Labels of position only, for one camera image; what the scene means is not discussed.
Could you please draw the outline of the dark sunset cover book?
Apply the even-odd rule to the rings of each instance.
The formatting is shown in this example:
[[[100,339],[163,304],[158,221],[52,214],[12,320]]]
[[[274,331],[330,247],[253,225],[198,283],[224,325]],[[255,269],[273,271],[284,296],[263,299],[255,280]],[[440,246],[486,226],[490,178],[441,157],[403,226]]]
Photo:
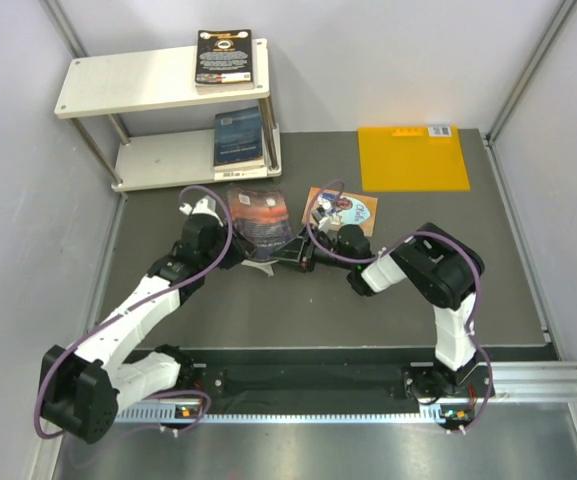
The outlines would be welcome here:
[[[254,245],[244,266],[274,275],[271,255],[292,239],[289,212],[279,190],[252,190],[231,186],[227,201],[234,227]]]

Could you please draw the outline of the orange illustrated children's book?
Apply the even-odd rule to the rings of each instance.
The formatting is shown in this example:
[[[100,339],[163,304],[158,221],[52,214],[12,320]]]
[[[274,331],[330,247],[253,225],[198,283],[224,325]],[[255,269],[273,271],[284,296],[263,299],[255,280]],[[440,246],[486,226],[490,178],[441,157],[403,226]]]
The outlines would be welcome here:
[[[346,225],[359,226],[364,235],[371,237],[376,223],[378,199],[376,197],[356,193],[327,189],[318,194],[319,187],[311,187],[302,215],[302,223],[309,220],[314,222],[312,214],[322,207],[330,217],[328,227],[330,231],[338,231]]]

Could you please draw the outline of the blue hardcover book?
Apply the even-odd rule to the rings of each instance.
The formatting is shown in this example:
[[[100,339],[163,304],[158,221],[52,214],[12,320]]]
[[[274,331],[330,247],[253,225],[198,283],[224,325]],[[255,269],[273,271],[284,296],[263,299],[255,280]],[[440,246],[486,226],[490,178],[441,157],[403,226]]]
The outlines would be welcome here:
[[[215,117],[213,168],[216,172],[264,165],[262,119],[258,107]]]

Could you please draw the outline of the black treehouse paperback book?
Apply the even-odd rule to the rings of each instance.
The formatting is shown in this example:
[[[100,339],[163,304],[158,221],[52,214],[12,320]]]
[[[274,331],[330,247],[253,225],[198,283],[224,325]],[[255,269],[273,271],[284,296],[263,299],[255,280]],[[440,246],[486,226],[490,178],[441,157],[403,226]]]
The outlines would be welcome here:
[[[253,89],[252,31],[199,30],[194,85],[201,93]]]

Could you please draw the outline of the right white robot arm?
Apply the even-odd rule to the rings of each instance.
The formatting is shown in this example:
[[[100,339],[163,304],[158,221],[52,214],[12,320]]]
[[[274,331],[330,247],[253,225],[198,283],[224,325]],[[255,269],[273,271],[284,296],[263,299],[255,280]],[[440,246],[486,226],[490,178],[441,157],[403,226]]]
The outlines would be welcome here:
[[[409,394],[455,396],[470,385],[477,355],[471,316],[485,266],[472,249],[435,224],[422,225],[393,250],[377,254],[357,225],[341,227],[335,237],[305,227],[271,259],[302,272],[318,264],[344,269],[351,288],[363,297],[410,282],[432,305],[437,342],[433,365],[408,371]]]

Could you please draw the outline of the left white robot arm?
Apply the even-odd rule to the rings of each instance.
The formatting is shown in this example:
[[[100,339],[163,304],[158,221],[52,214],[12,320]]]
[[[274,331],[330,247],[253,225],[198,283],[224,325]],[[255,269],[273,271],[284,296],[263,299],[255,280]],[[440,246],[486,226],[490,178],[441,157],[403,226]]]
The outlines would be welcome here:
[[[34,423],[50,422],[60,434],[93,444],[132,405],[164,390],[188,394],[195,374],[189,356],[177,348],[158,347],[134,363],[127,358],[204,285],[209,272],[239,265],[254,250],[233,226],[207,214],[191,216],[180,240],[119,307],[69,347],[55,345],[44,354]]]

